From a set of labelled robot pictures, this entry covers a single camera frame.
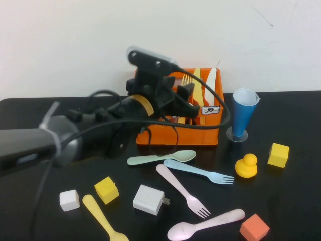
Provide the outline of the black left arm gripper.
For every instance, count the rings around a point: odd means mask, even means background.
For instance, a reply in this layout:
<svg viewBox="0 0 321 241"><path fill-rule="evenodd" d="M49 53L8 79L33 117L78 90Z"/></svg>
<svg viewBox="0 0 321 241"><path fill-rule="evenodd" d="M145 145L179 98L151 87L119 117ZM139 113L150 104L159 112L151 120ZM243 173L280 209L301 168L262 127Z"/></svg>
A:
<svg viewBox="0 0 321 241"><path fill-rule="evenodd" d="M165 116L196 118L198 105L179 103L172 87L175 77L159 77L142 70L136 70L134 78L126 82L128 97L125 99L126 118L160 119ZM179 85L177 95L189 101L194 84Z"/></svg>

